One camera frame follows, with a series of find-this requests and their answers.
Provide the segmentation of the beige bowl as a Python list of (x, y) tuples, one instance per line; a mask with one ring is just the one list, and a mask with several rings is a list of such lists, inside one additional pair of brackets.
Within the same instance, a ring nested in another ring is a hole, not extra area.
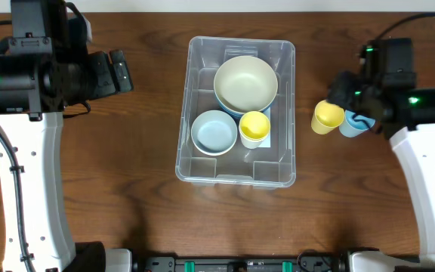
[(278, 78), (264, 60), (243, 55), (224, 62), (214, 76), (214, 95), (231, 110), (260, 111), (278, 92)]

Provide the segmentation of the dark blue bowl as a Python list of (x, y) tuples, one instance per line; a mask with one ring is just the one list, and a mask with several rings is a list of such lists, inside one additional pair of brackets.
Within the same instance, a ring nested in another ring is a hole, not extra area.
[[(242, 116), (244, 116), (247, 113), (247, 111), (245, 111), (245, 112), (239, 112), (239, 111), (236, 111), (236, 110), (231, 110), (217, 96), (214, 96), (214, 98), (216, 99), (216, 101), (217, 101), (218, 105), (221, 107), (221, 109), (224, 112), (230, 114), (233, 118), (241, 118)], [(272, 99), (272, 101), (265, 108), (261, 109), (260, 112), (264, 113), (265, 111), (270, 109), (277, 98), (278, 98), (278, 95), (276, 95)]]

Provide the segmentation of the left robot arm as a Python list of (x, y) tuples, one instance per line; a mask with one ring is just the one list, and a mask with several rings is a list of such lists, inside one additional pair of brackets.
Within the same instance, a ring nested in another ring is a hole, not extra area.
[(120, 50), (89, 53), (91, 25), (71, 2), (13, 1), (0, 41), (0, 181), (5, 271), (130, 271), (128, 249), (75, 243), (63, 201), (65, 109), (133, 83)]

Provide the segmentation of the white cup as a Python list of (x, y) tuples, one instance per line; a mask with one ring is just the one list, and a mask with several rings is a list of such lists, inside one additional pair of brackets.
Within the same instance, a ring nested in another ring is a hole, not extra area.
[(270, 136), (266, 136), (260, 140), (254, 140), (247, 138), (245, 135), (241, 134), (240, 139), (242, 145), (248, 149), (256, 149), (256, 148), (270, 148)]

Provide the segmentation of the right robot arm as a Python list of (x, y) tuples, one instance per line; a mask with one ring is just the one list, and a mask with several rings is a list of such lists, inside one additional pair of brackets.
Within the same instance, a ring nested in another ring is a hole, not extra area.
[(417, 88), (412, 40), (373, 39), (359, 74), (340, 73), (327, 101), (379, 122), (403, 169), (420, 238), (418, 261), (360, 249), (348, 271), (435, 271), (435, 88)]

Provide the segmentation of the light blue small bowl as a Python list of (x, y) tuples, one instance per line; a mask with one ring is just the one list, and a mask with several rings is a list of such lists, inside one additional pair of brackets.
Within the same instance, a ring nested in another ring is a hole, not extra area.
[(229, 152), (235, 145), (237, 136), (235, 120), (220, 110), (209, 110), (200, 114), (191, 127), (194, 146), (209, 156), (220, 156)]

